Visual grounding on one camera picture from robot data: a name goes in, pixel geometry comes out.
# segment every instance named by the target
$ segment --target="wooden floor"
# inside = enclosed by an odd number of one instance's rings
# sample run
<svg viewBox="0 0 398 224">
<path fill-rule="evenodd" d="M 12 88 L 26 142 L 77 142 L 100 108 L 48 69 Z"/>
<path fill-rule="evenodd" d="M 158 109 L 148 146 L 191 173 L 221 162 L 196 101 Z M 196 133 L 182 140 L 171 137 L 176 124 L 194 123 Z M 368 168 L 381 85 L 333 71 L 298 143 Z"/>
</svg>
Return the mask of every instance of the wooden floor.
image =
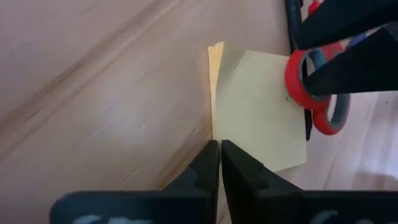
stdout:
<svg viewBox="0 0 398 224">
<path fill-rule="evenodd" d="M 289 54 L 280 0 L 13 0 L 0 15 L 1 223 L 45 223 L 76 190 L 161 189 L 212 137 L 207 46 Z M 394 92 L 354 95 L 344 130 L 314 131 L 307 164 L 279 174 L 395 189 L 396 114 Z"/>
</svg>

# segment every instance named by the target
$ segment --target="scissors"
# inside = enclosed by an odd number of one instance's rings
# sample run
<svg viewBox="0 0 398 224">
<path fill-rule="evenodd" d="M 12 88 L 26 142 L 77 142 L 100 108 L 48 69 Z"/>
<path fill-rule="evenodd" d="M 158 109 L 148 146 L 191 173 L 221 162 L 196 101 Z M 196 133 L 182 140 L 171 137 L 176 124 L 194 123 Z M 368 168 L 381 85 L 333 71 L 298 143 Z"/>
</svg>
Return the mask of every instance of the scissors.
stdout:
<svg viewBox="0 0 398 224">
<path fill-rule="evenodd" d="M 302 95 L 328 96 L 332 94 L 342 95 L 348 93 L 363 93 L 372 91 L 396 91 L 398 90 L 397 60 L 398 52 L 398 0 L 363 0 L 363 1 L 324 1 L 314 6 L 316 10 L 301 24 L 293 34 L 296 48 L 308 50 L 316 47 L 321 49 L 325 44 L 333 43 L 352 35 L 366 32 L 369 29 L 380 27 L 369 37 L 346 49 L 343 53 L 335 55 L 330 61 L 316 70 L 306 79 L 302 80 L 302 86 L 306 92 Z M 348 114 L 349 100 L 337 100 L 332 122 L 344 118 Z M 307 107 L 322 108 L 327 98 L 321 102 L 311 101 L 313 104 L 303 103 L 297 97 L 294 100 Z M 318 120 L 313 116 L 315 126 L 326 124 L 325 108 L 315 112 L 324 119 Z"/>
<path fill-rule="evenodd" d="M 308 15 L 313 14 L 319 6 L 320 3 L 314 0 L 308 7 Z M 329 120 L 328 110 L 331 105 L 331 95 L 311 95 L 303 84 L 302 67 L 305 59 L 309 57 L 315 69 L 319 69 L 343 51 L 344 48 L 339 42 L 310 50 L 294 50 L 286 66 L 285 85 L 289 95 L 298 105 L 312 112 L 314 126 L 326 135 L 337 134 L 343 129 L 348 117 L 351 97 L 349 94 L 336 96 L 333 116 Z"/>
</svg>

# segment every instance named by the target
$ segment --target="red ring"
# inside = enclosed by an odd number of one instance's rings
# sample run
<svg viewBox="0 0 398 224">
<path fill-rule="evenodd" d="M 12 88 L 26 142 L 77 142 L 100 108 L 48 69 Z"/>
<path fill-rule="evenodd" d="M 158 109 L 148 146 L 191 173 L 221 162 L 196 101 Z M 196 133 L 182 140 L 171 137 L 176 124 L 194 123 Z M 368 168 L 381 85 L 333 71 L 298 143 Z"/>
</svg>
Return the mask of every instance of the red ring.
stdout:
<svg viewBox="0 0 398 224">
<path fill-rule="evenodd" d="M 337 129 L 329 124 L 328 107 L 313 111 L 312 119 L 313 125 L 318 129 L 318 131 L 326 135 L 337 134 L 344 126 L 342 125 L 341 128 Z"/>
<path fill-rule="evenodd" d="M 308 110 L 317 110 L 328 107 L 330 96 L 324 100 L 316 100 L 304 88 L 300 80 L 301 63 L 306 54 L 304 50 L 295 50 L 289 57 L 285 71 L 285 84 L 289 95 L 300 106 Z"/>
</svg>

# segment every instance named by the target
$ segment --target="paper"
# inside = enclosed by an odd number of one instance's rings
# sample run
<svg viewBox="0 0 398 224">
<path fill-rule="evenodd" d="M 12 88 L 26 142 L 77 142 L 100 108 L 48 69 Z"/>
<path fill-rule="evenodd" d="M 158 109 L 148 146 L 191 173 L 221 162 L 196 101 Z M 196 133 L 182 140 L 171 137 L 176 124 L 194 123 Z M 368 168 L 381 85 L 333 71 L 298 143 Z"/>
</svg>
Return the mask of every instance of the paper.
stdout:
<svg viewBox="0 0 398 224">
<path fill-rule="evenodd" d="M 209 47 L 213 137 L 229 139 L 272 171 L 306 162 L 304 110 L 284 85 L 288 57 Z"/>
</svg>

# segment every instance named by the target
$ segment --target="black object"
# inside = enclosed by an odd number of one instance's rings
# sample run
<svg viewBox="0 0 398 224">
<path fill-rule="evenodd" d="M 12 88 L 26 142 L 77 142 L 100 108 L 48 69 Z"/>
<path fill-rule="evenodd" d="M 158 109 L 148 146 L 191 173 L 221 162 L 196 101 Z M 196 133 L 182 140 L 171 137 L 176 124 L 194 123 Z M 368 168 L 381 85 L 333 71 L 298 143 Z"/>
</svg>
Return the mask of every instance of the black object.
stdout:
<svg viewBox="0 0 398 224">
<path fill-rule="evenodd" d="M 108 223 L 111 218 L 150 223 L 215 223 L 220 150 L 210 141 L 165 189 L 137 192 L 77 192 L 59 199 L 51 223 Z"/>
<path fill-rule="evenodd" d="M 295 33 L 300 50 L 363 33 L 398 20 L 398 0 L 326 0 Z"/>
<path fill-rule="evenodd" d="M 293 51 L 297 49 L 293 35 L 298 31 L 299 26 L 302 23 L 302 18 L 301 18 L 302 6 L 303 6 L 303 0 L 285 0 L 287 28 L 289 30 L 290 53 L 293 53 Z M 306 80 L 308 77 L 306 63 L 303 63 L 302 74 L 303 74 L 303 80 Z M 305 118 L 305 139 L 309 141 L 311 138 L 311 130 L 312 130 L 312 112 L 310 110 L 304 110 L 304 118 Z"/>
<path fill-rule="evenodd" d="M 313 72 L 303 84 L 313 95 L 398 90 L 397 55 L 398 22 L 392 22 Z"/>
<path fill-rule="evenodd" d="M 398 221 L 398 192 L 304 191 L 265 168 L 231 141 L 222 141 L 221 147 L 223 182 L 233 224 Z M 111 218 L 128 218 L 137 224 L 214 224 L 219 153 L 218 143 L 210 141 L 162 191 L 67 195 L 52 207 L 50 222 L 78 220 L 99 224 L 108 223 Z"/>
<path fill-rule="evenodd" d="M 330 44 L 390 22 L 303 81 L 312 95 L 398 90 L 398 0 L 324 1 L 294 34 L 299 49 Z"/>
</svg>

